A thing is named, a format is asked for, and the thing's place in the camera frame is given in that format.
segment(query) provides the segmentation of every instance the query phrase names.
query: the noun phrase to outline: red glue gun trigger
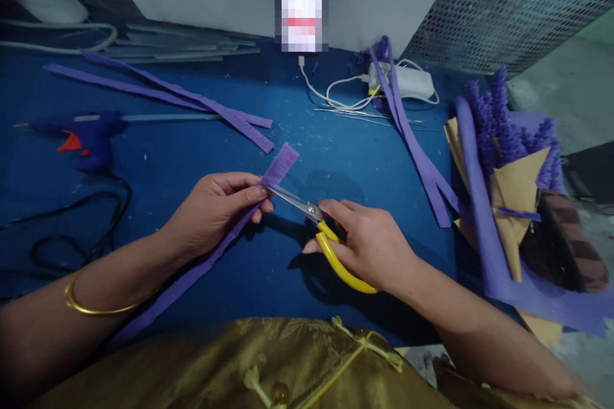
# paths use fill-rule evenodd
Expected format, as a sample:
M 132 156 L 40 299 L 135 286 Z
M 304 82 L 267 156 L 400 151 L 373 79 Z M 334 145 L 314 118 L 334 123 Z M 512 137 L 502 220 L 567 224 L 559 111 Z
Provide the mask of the red glue gun trigger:
M 81 150 L 81 140 L 72 131 L 64 131 L 68 133 L 67 141 L 58 148 L 58 152 L 63 153 L 70 150 Z

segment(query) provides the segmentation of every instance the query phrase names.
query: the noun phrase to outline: blue tablecloth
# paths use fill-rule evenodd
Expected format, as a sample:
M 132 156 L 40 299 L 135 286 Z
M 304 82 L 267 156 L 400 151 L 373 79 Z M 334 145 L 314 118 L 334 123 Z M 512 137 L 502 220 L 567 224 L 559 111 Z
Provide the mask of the blue tablecloth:
M 168 82 L 217 100 L 228 107 L 272 118 L 262 130 L 278 147 L 290 143 L 301 158 L 282 183 L 309 200 L 350 199 L 387 209 L 419 255 L 464 284 L 480 287 L 478 256 L 454 229 L 439 229 L 407 147 L 396 129 L 315 112 L 317 98 L 306 89 L 296 56 L 282 54 L 269 41 L 262 52 L 229 57 L 222 63 L 144 66 Z M 315 61 L 319 67 L 310 74 Z M 8 222 L 72 202 L 95 190 L 121 189 L 71 167 L 71 153 L 56 153 L 61 144 L 14 123 L 53 114 L 118 110 L 124 114 L 186 113 L 186 110 L 110 89 L 52 75 L 42 66 L 59 63 L 113 79 L 132 81 L 116 70 L 80 57 L 8 52 L 2 56 L 0 157 L 2 189 L 0 222 Z M 331 50 L 308 58 L 312 84 L 325 92 L 329 83 L 358 71 L 356 55 Z M 416 131 L 425 153 L 462 196 L 462 182 L 441 130 L 451 102 L 472 77 L 431 68 L 441 103 L 435 107 L 406 103 L 408 117 L 437 131 Z M 364 84 L 335 87 L 334 98 L 354 102 L 364 97 Z M 133 125 L 113 139 L 115 173 L 134 189 L 134 199 L 116 230 L 123 245 L 161 228 L 202 176 L 221 171 L 262 174 L 276 154 L 266 155 L 221 121 Z M 93 203 L 66 215 L 0 233 L 1 268 L 28 268 L 28 250 L 41 236 L 66 233 L 91 246 L 107 226 L 112 203 Z M 376 329 L 393 345 L 437 341 L 434 329 L 411 308 L 391 296 L 363 295 L 339 280 L 323 256 L 301 254 L 314 229 L 289 205 L 276 201 L 276 211 L 260 226 L 249 225 L 221 261 L 168 309 L 143 335 L 246 316 L 342 317 L 349 325 Z M 62 243 L 42 251 L 45 258 L 77 266 L 79 258 Z M 39 286 L 2 275 L 0 295 Z

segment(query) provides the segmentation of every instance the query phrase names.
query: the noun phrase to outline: gold bangle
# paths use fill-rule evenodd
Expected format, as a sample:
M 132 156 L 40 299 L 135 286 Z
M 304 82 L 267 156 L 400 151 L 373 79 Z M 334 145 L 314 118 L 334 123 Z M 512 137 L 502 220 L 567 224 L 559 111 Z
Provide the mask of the gold bangle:
M 75 272 L 74 276 L 70 278 L 70 281 L 66 285 L 66 289 L 64 289 L 64 298 L 66 299 L 66 305 L 68 306 L 68 308 L 74 309 L 83 314 L 89 314 L 89 315 L 95 315 L 95 316 L 105 316 L 105 315 L 112 315 L 112 314 L 122 313 L 128 310 L 131 310 L 141 304 L 141 302 L 138 302 L 134 305 L 131 305 L 130 307 L 124 307 L 124 308 L 117 309 L 117 310 L 90 310 L 89 308 L 85 308 L 79 305 L 77 301 L 75 300 L 73 289 L 75 286 L 75 282 L 77 281 L 77 278 L 79 277 L 79 274 L 81 273 L 81 270 L 78 270 L 77 272 Z

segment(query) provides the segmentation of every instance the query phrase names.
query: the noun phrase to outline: scissors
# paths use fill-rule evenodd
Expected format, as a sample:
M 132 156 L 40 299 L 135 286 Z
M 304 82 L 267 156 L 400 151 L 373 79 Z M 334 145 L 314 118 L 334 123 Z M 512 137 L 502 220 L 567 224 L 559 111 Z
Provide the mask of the scissors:
M 267 187 L 265 188 L 271 192 L 271 194 L 278 196 L 282 200 L 290 203 L 292 206 L 297 208 L 300 212 L 305 214 L 313 223 L 316 224 L 320 233 L 315 235 L 315 238 L 318 240 L 320 247 L 322 248 L 322 252 L 326 256 L 328 263 L 333 267 L 333 270 L 337 274 L 339 278 L 341 278 L 348 286 L 354 288 L 356 291 L 360 291 L 365 294 L 375 294 L 378 292 L 370 284 L 362 281 L 361 279 L 356 278 L 347 269 L 341 264 L 337 255 L 333 251 L 329 240 L 334 241 L 335 243 L 343 244 L 344 241 L 341 240 L 337 234 L 331 230 L 331 228 L 324 222 L 324 217 L 326 215 L 318 206 L 315 204 L 311 204 L 308 201 L 304 201 L 298 198 L 296 195 L 291 194 L 289 191 L 276 186 L 276 187 Z

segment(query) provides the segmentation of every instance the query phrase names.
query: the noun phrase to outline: woman's left hand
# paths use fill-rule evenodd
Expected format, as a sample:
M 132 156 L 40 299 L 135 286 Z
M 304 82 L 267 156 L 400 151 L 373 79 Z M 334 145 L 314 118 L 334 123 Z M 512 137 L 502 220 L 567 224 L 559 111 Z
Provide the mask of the woman's left hand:
M 156 234 L 182 257 L 193 259 L 211 251 L 227 231 L 229 221 L 244 208 L 264 202 L 251 221 L 273 212 L 260 178 L 249 173 L 221 173 L 203 177 L 170 220 Z

